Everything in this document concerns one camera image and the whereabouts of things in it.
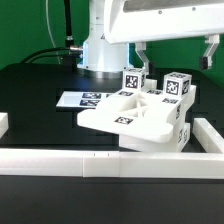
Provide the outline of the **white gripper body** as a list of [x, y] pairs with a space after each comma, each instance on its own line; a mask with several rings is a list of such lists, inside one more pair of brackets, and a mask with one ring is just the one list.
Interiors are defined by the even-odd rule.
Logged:
[[105, 0], [104, 34], [111, 44], [224, 34], [224, 0]]

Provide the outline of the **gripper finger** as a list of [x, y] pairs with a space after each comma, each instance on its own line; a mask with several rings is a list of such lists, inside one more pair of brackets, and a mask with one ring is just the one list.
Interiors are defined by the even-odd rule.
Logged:
[[206, 36], [205, 43], [207, 44], [207, 49], [205, 50], [203, 56], [200, 58], [199, 61], [201, 70], [208, 70], [212, 67], [213, 64], [212, 57], [219, 46], [220, 35], [213, 34]]
[[145, 54], [147, 49], [145, 42], [136, 42], [135, 43], [135, 52], [143, 63], [143, 68], [145, 73], [149, 75], [153, 70], [153, 64], [149, 61], [148, 57]]

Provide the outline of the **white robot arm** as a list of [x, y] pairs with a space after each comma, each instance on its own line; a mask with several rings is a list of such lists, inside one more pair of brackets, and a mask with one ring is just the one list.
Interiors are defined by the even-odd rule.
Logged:
[[117, 77], [130, 66], [129, 45], [149, 71], [149, 41], [203, 36], [200, 66], [209, 69], [224, 34], [224, 0], [89, 0], [89, 36], [80, 67], [99, 78]]

